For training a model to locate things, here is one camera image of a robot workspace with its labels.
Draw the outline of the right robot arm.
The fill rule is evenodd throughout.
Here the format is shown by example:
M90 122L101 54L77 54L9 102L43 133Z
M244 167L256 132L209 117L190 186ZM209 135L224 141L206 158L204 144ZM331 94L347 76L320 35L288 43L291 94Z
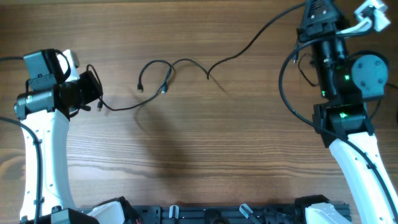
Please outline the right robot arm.
M340 166L363 223L396 223L397 194L383 165L367 103L381 101L389 63L372 50L349 54L347 38L380 32L390 21L382 1L365 1L351 26L333 1L306 1L297 30L312 49L325 102L314 107L316 132Z

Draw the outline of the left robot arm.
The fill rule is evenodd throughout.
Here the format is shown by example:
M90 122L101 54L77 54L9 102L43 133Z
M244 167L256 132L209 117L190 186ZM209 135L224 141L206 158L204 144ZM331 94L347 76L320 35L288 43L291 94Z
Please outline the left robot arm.
M78 73L72 50L39 50L23 57L28 89L17 97L14 111L28 127L25 141L25 193L20 221L46 216L52 208L75 208L67 165L70 119L102 94L92 72Z

